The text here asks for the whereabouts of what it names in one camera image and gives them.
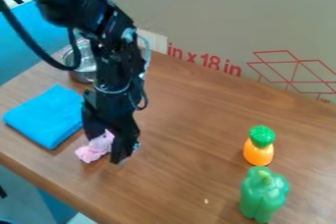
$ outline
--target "blue cloth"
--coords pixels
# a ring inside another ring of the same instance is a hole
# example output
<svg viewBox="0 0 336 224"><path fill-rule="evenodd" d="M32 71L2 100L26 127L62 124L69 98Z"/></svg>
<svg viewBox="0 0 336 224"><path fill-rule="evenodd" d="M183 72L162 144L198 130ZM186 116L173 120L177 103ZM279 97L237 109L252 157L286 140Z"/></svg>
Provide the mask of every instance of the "blue cloth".
<svg viewBox="0 0 336 224"><path fill-rule="evenodd" d="M36 143L54 149L80 129L82 98L59 85L5 113L3 121Z"/></svg>

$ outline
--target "green lid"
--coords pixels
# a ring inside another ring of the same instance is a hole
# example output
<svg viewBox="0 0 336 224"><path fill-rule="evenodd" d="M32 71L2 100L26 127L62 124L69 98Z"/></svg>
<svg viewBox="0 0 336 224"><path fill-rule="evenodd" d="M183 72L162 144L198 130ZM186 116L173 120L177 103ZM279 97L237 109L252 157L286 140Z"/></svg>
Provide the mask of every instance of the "green lid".
<svg viewBox="0 0 336 224"><path fill-rule="evenodd" d="M250 139L257 148L265 148L275 140L275 134L265 126L254 126L250 128Z"/></svg>

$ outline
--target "green pepper toy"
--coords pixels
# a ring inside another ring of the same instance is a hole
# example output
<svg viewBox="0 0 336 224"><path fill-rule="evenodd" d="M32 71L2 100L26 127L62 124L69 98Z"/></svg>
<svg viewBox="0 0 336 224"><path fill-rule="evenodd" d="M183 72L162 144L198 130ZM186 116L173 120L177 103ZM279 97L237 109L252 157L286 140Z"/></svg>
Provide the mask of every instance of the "green pepper toy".
<svg viewBox="0 0 336 224"><path fill-rule="evenodd" d="M288 191L285 177L266 167L253 167L242 182L240 211L259 224L267 223L285 204Z"/></svg>

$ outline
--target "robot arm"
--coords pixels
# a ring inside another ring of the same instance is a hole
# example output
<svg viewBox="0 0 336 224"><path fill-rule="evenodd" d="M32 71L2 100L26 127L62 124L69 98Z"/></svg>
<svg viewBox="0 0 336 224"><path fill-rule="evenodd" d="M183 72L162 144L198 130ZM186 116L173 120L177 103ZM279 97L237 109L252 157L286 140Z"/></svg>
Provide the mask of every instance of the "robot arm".
<svg viewBox="0 0 336 224"><path fill-rule="evenodd" d="M145 61L138 48L134 21L108 0L35 0L45 20L67 28L75 52L76 64L63 66L33 41L3 0L0 11L22 40L43 60L61 70L76 69L81 54L73 29L90 40L97 65L93 90L84 92L83 125L89 140L109 130L115 135L111 162L119 163L138 147L140 130L134 120L136 110L147 105L143 89ZM139 107L141 100L144 106Z"/></svg>
<svg viewBox="0 0 336 224"><path fill-rule="evenodd" d="M121 43L123 32L134 29L133 20L108 0L35 0L48 22L77 28L85 37L106 46Z"/></svg>

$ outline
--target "toy vegetable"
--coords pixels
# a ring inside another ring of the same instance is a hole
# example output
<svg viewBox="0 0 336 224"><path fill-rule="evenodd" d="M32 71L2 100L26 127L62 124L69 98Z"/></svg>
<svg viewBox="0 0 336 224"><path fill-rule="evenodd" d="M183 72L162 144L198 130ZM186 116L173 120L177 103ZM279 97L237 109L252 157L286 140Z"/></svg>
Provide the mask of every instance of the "toy vegetable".
<svg viewBox="0 0 336 224"><path fill-rule="evenodd" d="M242 182L240 211L257 223L267 223L285 204L288 191L286 178L266 167L253 167Z"/></svg>
<svg viewBox="0 0 336 224"><path fill-rule="evenodd" d="M268 165L274 155L275 134L265 126L250 128L250 137L244 144L243 155L252 165Z"/></svg>

